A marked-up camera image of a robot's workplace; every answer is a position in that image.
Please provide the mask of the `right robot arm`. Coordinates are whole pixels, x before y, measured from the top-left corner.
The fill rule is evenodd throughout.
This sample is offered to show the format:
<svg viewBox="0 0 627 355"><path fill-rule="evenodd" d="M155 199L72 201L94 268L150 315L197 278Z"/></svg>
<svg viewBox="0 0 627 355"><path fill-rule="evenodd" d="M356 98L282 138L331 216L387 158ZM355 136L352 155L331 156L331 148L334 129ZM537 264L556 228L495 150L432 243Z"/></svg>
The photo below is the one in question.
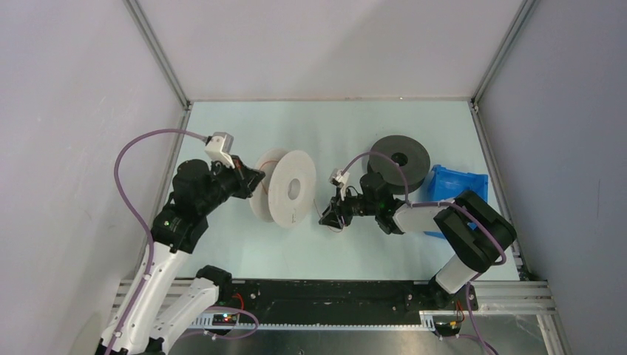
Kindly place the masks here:
<svg viewBox="0 0 627 355"><path fill-rule="evenodd" d="M506 250L517 238L511 223L472 190L448 200L412 203L393 196L381 174L369 172L352 194L347 174L331 177L336 194L321 213L319 224L342 230L354 217L371 216L385 234L407 234L436 228L453 250L449 261L428 282L430 299L451 308L460 290L493 266L506 263Z"/></svg>

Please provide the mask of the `white cable spool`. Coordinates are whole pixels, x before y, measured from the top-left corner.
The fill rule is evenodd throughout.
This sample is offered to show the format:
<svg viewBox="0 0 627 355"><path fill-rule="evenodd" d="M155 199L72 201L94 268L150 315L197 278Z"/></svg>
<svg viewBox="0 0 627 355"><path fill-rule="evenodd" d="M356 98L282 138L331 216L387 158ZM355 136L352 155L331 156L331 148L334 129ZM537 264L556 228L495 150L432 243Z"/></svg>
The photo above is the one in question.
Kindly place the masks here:
<svg viewBox="0 0 627 355"><path fill-rule="evenodd" d="M263 222L292 229L301 223L314 204L316 167L302 150L269 149L255 169L265 178L249 200L253 214Z"/></svg>

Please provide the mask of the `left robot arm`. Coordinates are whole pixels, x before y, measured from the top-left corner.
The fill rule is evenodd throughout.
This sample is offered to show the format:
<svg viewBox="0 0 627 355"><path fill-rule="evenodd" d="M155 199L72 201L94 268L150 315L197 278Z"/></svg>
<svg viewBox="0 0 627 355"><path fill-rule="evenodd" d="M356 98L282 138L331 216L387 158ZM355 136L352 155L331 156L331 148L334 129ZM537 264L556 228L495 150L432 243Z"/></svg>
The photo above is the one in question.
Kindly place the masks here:
<svg viewBox="0 0 627 355"><path fill-rule="evenodd" d="M201 268L189 288L167 309L163 301L183 264L209 227L207 217L229 198L250 198L265 178L237 156L230 167L219 161L188 160L173 177L173 190L154 218L143 272L101 335L97 354L167 354L201 312L225 308L234 298L231 274Z"/></svg>

